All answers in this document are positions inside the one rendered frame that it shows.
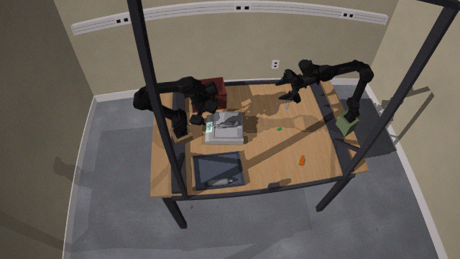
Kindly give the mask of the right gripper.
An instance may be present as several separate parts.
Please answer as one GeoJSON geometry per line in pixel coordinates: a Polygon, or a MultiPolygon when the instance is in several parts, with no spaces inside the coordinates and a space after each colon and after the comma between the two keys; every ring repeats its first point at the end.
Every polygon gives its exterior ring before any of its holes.
{"type": "Polygon", "coordinates": [[[289,91],[287,94],[280,96],[278,99],[294,101],[297,104],[297,103],[300,103],[301,101],[300,94],[298,93],[299,89],[304,88],[304,87],[307,88],[306,86],[308,86],[308,84],[306,83],[304,75],[299,74],[300,76],[299,79],[302,79],[302,82],[298,86],[294,87],[293,83],[289,81],[287,79],[287,76],[285,75],[289,70],[290,69],[285,70],[283,77],[275,85],[280,86],[283,84],[290,83],[292,86],[292,91],[291,92],[289,91]]]}

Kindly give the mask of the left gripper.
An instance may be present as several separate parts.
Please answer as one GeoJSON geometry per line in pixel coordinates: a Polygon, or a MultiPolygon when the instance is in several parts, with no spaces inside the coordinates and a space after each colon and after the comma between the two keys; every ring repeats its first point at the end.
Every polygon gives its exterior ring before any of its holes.
{"type": "MultiPolygon", "coordinates": [[[[206,97],[206,98],[208,100],[210,100],[213,97],[215,97],[215,95],[209,96],[209,97],[206,97]]],[[[197,114],[193,114],[191,116],[191,118],[189,120],[191,124],[195,124],[195,125],[199,125],[199,126],[206,125],[205,122],[204,122],[204,118],[202,117],[203,112],[201,111],[201,105],[204,104],[204,102],[205,102],[205,96],[203,96],[203,99],[200,102],[196,103],[196,104],[191,102],[191,104],[195,106],[194,109],[198,111],[197,114]]]]}

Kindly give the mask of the grey gas cylinder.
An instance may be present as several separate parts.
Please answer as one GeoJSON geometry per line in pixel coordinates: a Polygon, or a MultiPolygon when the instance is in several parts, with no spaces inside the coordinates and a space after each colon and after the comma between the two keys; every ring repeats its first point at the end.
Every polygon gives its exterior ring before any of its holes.
{"type": "Polygon", "coordinates": [[[221,122],[217,124],[217,127],[225,128],[225,127],[236,127],[239,126],[239,121],[229,121],[229,122],[221,122]]]}
{"type": "Polygon", "coordinates": [[[232,179],[229,180],[227,178],[222,178],[222,179],[210,180],[208,181],[208,185],[209,186],[220,186],[220,185],[226,185],[229,182],[232,182],[232,179]]]}

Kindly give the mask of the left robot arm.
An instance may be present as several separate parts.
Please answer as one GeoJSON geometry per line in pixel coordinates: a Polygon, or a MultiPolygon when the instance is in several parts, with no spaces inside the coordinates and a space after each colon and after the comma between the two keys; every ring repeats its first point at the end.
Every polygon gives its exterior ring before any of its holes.
{"type": "MultiPolygon", "coordinates": [[[[200,102],[203,99],[203,96],[205,96],[205,102],[201,105],[202,112],[209,112],[215,114],[216,110],[218,109],[219,103],[216,97],[213,97],[212,100],[208,100],[206,98],[208,96],[212,96],[218,93],[216,84],[213,81],[210,81],[202,85],[201,81],[193,78],[192,76],[188,76],[185,78],[181,78],[178,81],[157,83],[157,86],[160,94],[179,92],[181,94],[184,94],[184,98],[190,97],[190,100],[194,104],[200,102]]],[[[139,110],[148,109],[151,112],[153,112],[147,87],[146,89],[145,87],[146,86],[141,87],[141,89],[134,94],[133,106],[134,108],[136,107],[139,110]]],[[[166,106],[162,105],[162,107],[165,114],[165,118],[170,119],[174,124],[173,130],[177,139],[187,135],[188,120],[185,110],[178,109],[174,111],[172,109],[167,108],[166,106]]]]}

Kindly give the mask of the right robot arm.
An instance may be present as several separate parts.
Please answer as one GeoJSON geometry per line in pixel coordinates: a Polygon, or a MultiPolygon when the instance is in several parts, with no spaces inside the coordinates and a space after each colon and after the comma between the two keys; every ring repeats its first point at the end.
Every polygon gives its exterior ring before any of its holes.
{"type": "MultiPolygon", "coordinates": [[[[358,60],[353,60],[348,63],[342,63],[333,66],[314,65],[312,60],[301,60],[298,66],[304,75],[308,86],[313,83],[317,83],[319,85],[320,81],[326,82],[331,80],[334,76],[357,71],[359,73],[359,82],[356,86],[353,96],[348,98],[346,101],[349,111],[344,115],[344,118],[349,123],[352,123],[354,120],[356,120],[356,117],[360,115],[358,112],[360,98],[362,97],[367,83],[369,83],[374,77],[374,73],[368,64],[358,60]]],[[[292,70],[289,70],[286,75],[287,79],[293,83],[294,87],[298,86],[302,82],[302,79],[299,79],[300,76],[296,75],[296,73],[294,73],[292,70]]]]}

